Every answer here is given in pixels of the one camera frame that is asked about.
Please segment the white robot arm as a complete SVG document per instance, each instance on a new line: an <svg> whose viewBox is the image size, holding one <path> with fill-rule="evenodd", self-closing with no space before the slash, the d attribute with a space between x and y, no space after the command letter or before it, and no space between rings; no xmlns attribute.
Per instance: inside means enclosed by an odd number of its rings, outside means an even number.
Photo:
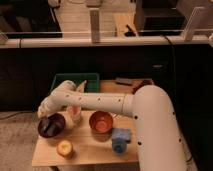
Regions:
<svg viewBox="0 0 213 171"><path fill-rule="evenodd" d="M145 85L134 94L80 93L72 81L64 81L40 103L38 116L52 115L69 105L132 118L142 171L187 171L174 107L162 88Z"/></svg>

